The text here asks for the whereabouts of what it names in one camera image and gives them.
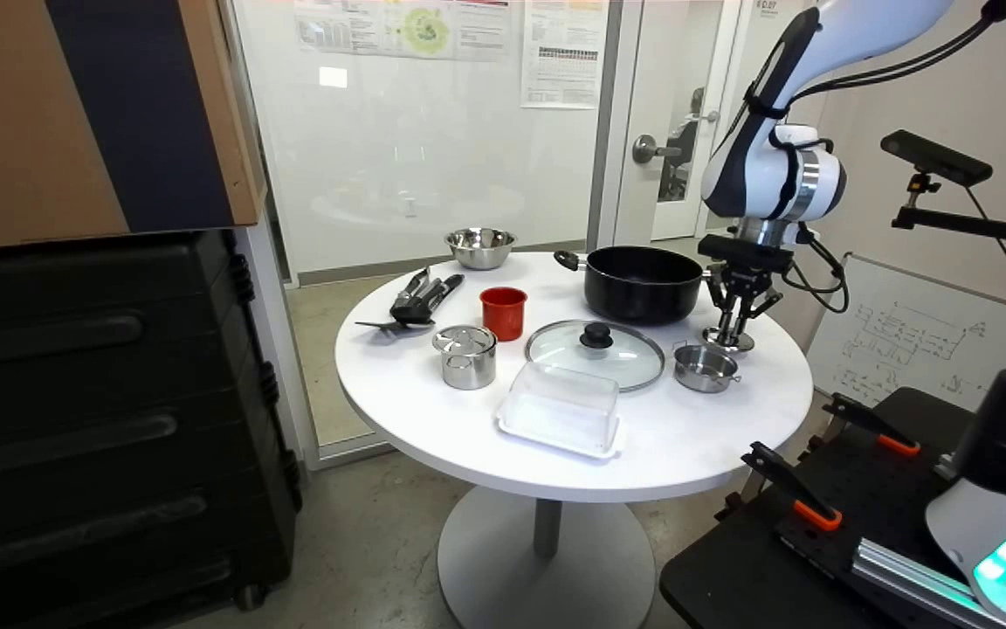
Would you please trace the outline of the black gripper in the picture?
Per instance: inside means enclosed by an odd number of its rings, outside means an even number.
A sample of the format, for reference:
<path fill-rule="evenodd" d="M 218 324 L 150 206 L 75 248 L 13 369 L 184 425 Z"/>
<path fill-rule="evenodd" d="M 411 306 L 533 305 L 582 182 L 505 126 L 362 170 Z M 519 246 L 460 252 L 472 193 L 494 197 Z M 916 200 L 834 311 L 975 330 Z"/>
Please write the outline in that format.
<path fill-rule="evenodd" d="M 756 346 L 748 324 L 764 316 L 781 292 L 771 288 L 788 270 L 788 254 L 742 239 L 710 234 L 699 240 L 710 260 L 710 298 L 719 306 L 716 340 Z"/>

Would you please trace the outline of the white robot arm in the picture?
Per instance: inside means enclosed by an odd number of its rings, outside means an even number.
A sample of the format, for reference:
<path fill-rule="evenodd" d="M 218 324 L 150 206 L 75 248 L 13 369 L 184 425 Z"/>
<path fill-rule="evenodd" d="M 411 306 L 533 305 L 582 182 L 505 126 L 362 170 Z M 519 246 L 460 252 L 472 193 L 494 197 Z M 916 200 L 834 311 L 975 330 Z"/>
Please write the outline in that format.
<path fill-rule="evenodd" d="M 738 346 L 748 320 L 771 305 L 771 284 L 788 270 L 799 227 L 827 217 L 847 193 L 830 140 L 798 122 L 806 99 L 856 90 L 918 72 L 948 57 L 944 47 L 892 64 L 950 14 L 953 0 L 816 0 L 788 16 L 770 47 L 744 102 L 710 154 L 703 201 L 734 225 L 705 239 L 719 262 L 710 284 L 719 306 L 712 340 Z"/>

